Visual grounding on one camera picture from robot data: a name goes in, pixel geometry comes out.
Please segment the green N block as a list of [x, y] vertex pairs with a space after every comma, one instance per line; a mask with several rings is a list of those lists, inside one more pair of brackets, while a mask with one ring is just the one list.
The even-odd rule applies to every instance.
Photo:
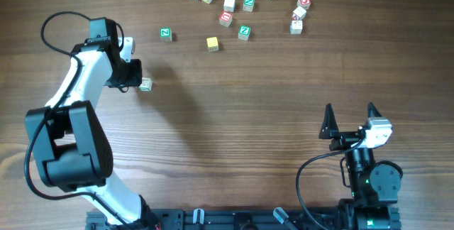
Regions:
[[255, 0], [243, 0], [243, 10], [253, 12]]

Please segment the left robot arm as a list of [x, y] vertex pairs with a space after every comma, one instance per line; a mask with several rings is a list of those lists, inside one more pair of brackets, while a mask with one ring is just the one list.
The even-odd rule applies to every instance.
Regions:
[[48, 200], [84, 197], [106, 217], [107, 229], [159, 229], [146, 201], [114, 172], [109, 141], [95, 108], [104, 87], [148, 91], [135, 44], [108, 18], [89, 19], [89, 37], [67, 53], [71, 66], [57, 93], [25, 116], [26, 183]]

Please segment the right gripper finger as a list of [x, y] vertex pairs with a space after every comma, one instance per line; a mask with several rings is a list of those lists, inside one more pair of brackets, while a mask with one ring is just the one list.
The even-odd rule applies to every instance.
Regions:
[[319, 132], [319, 139], [334, 139], [339, 137], [339, 129], [331, 103], [325, 108], [323, 123]]
[[379, 111], [372, 102], [369, 102], [367, 105], [367, 117], [368, 118], [382, 117], [381, 113], [379, 113]]

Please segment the white block green side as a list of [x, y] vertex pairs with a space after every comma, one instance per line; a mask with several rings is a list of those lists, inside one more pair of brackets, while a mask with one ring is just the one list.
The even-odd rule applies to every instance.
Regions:
[[143, 77], [140, 86], [138, 87], [139, 90], [144, 92], [150, 92], [153, 86], [153, 81], [148, 77]]

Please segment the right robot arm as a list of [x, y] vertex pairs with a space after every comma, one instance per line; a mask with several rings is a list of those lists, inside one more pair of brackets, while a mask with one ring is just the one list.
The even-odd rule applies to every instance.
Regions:
[[329, 149], [339, 151], [341, 171], [348, 173], [352, 197], [338, 205], [341, 229], [401, 229], [398, 202], [403, 170], [397, 164], [377, 162], [373, 150], [387, 143], [392, 135], [390, 120], [383, 117], [373, 103], [367, 105], [367, 121], [357, 131], [338, 129], [333, 107], [326, 105], [320, 139], [331, 141]]

